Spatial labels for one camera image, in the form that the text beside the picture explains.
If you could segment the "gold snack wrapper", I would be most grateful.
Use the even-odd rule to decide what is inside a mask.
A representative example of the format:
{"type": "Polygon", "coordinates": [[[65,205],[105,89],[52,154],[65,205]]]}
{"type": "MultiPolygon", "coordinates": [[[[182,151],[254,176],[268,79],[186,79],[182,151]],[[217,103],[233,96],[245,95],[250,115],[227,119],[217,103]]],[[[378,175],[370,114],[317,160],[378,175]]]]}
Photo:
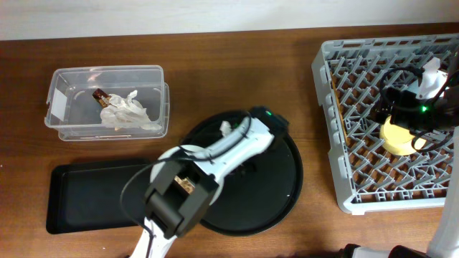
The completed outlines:
{"type": "Polygon", "coordinates": [[[94,93],[92,94],[92,97],[100,104],[102,108],[106,108],[107,106],[110,105],[110,95],[105,93],[100,88],[94,91],[94,93]]]}

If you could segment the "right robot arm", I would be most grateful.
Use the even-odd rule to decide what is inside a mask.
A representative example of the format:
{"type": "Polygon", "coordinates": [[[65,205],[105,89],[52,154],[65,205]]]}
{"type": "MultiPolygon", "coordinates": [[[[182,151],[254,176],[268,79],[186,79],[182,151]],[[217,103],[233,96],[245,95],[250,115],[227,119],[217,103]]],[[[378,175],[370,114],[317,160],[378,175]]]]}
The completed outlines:
{"type": "Polygon", "coordinates": [[[453,171],[445,198],[439,227],[430,241],[427,252],[422,253],[402,245],[390,251],[380,251],[356,244],[347,244],[339,252],[339,257],[364,258],[409,258],[409,257],[458,257],[458,127],[453,133],[453,171]]]}

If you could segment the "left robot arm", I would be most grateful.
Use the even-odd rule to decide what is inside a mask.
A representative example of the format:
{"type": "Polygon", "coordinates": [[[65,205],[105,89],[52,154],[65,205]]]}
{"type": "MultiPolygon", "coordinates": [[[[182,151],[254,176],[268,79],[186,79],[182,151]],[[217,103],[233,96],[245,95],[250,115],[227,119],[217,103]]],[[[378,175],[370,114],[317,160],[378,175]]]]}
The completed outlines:
{"type": "Polygon", "coordinates": [[[164,257],[176,238],[193,229],[218,199],[225,177],[288,133],[288,121],[259,106],[206,148],[179,145],[148,165],[143,228],[133,257],[164,257]]]}

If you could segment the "yellow bowl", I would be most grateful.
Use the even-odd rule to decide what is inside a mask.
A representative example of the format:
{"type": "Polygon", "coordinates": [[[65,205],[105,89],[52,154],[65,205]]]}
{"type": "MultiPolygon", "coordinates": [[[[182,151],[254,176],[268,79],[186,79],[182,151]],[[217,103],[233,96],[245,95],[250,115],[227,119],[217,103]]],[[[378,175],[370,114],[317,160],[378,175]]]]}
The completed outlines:
{"type": "Polygon", "coordinates": [[[408,129],[391,124],[391,116],[389,116],[380,128],[379,137],[384,141],[383,148],[389,153],[397,156],[408,156],[421,149],[426,140],[419,139],[412,147],[414,136],[408,129]]]}

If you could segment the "white napkin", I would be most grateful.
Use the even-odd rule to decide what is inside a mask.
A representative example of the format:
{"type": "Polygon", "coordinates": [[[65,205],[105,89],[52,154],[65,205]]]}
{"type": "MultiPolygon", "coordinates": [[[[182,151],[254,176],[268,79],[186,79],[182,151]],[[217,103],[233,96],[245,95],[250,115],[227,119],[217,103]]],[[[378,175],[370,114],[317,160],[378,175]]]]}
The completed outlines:
{"type": "Polygon", "coordinates": [[[130,92],[127,97],[110,95],[110,105],[100,111],[101,124],[119,130],[121,128],[141,128],[160,130],[163,127],[153,123],[147,115],[147,109],[135,99],[138,91],[130,92]]]}

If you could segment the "wooden chopstick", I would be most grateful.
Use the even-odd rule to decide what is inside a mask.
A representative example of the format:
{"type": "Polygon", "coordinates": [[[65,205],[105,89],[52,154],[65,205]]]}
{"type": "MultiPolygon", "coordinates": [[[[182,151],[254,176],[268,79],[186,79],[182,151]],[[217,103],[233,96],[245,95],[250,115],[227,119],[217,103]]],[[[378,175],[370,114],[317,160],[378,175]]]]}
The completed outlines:
{"type": "Polygon", "coordinates": [[[336,77],[334,75],[331,75],[331,88],[333,89],[333,93],[334,93],[335,98],[336,98],[336,104],[337,104],[337,108],[338,108],[339,120],[340,120],[341,128],[342,128],[343,134],[344,134],[344,142],[345,142],[346,146],[348,146],[349,145],[349,139],[347,138],[344,119],[343,119],[343,116],[342,116],[343,108],[342,108],[340,100],[339,100],[339,92],[338,92],[338,90],[336,88],[336,82],[337,82],[336,77]]]}

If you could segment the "grey plate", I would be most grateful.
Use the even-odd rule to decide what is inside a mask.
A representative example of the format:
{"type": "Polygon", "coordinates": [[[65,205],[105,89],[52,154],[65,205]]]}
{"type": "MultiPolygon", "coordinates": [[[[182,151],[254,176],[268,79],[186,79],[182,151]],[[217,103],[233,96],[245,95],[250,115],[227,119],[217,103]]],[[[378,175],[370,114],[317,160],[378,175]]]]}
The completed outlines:
{"type": "MultiPolygon", "coordinates": [[[[191,151],[191,152],[200,152],[200,151],[204,150],[203,147],[199,147],[197,145],[185,145],[184,148],[189,150],[189,151],[191,151]]],[[[167,150],[165,153],[163,153],[161,156],[159,156],[158,159],[159,160],[163,160],[163,159],[166,159],[166,158],[170,158],[174,154],[177,154],[178,152],[179,152],[179,147],[178,146],[174,147],[174,148],[171,148],[171,149],[167,150]]],[[[165,163],[162,162],[162,163],[159,163],[159,164],[153,166],[153,168],[151,169],[151,174],[150,174],[150,182],[151,183],[157,177],[157,175],[159,174],[160,170],[162,169],[162,167],[164,165],[165,165],[165,163]]],[[[219,184],[219,187],[216,190],[216,193],[215,193],[215,195],[213,196],[213,198],[212,198],[212,200],[210,202],[210,206],[219,198],[219,195],[221,194],[222,189],[223,189],[224,179],[223,178],[217,178],[216,182],[219,184]]]]}

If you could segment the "food scraps and rice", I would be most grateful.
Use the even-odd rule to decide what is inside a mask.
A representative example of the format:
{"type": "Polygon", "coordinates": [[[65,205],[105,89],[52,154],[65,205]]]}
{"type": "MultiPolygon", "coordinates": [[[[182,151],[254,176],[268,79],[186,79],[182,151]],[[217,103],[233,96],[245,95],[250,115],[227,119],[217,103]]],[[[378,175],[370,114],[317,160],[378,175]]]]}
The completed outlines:
{"type": "Polygon", "coordinates": [[[195,185],[188,178],[174,177],[174,181],[188,194],[192,194],[195,189],[195,185]]]}

